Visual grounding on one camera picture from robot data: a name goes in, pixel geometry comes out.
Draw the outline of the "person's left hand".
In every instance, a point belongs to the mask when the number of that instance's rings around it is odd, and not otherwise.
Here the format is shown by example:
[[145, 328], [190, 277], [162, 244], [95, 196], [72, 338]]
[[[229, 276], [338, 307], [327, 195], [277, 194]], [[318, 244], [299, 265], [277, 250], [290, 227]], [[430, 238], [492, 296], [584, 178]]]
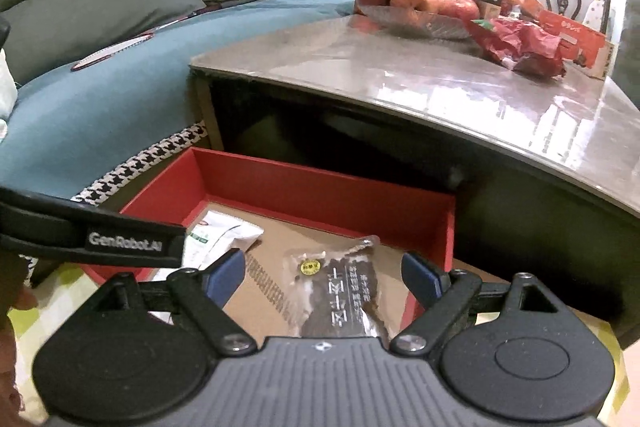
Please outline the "person's left hand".
[[21, 417], [21, 395], [15, 384], [16, 339], [9, 309], [29, 310], [37, 306], [32, 290], [24, 283], [27, 262], [14, 254], [1, 254], [1, 425], [31, 426]]

